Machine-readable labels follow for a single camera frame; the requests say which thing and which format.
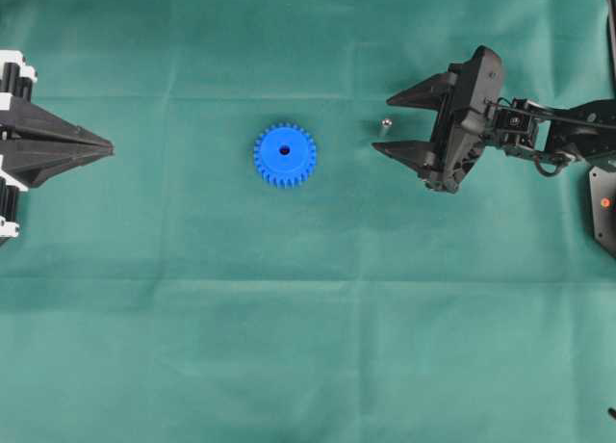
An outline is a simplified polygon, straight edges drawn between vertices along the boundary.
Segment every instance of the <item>green fabric surface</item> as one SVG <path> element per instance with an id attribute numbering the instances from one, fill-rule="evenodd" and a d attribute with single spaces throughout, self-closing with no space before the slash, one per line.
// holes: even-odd
<path id="1" fill-rule="evenodd" d="M 504 96 L 612 96 L 605 0 L 0 0 L 33 101 L 116 156 L 1 249 L 0 441 L 607 442 L 616 262 L 587 167 L 490 150 L 456 196 L 371 148 L 385 99 L 485 44 Z M 319 165 L 279 191 L 275 121 Z"/>

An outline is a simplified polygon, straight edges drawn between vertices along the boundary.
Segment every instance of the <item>black cable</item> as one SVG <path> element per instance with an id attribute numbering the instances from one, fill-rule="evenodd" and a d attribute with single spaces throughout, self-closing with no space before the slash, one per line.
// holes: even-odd
<path id="1" fill-rule="evenodd" d="M 569 166 L 569 162 L 563 162 L 562 164 L 558 164 L 554 171 L 547 171 L 541 165 L 541 161 L 539 161 L 538 156 L 534 156 L 532 158 L 532 161 L 535 163 L 535 167 L 537 168 L 537 171 L 541 173 L 543 176 L 547 176 L 548 178 L 553 178 L 557 176 L 560 172 L 562 172 L 565 169 L 565 167 Z"/>

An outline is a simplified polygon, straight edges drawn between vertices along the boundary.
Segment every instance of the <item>teal tablecloth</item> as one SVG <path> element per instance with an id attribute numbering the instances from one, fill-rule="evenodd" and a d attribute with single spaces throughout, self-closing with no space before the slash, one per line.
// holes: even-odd
<path id="1" fill-rule="evenodd" d="M 385 99 L 468 59 L 503 95 L 612 96 L 604 0 L 0 0 L 34 101 L 116 156 L 1 249 L 0 441 L 614 441 L 616 262 L 585 166 L 488 152 L 457 196 L 372 150 Z M 293 120 L 301 189 L 251 147 Z"/>

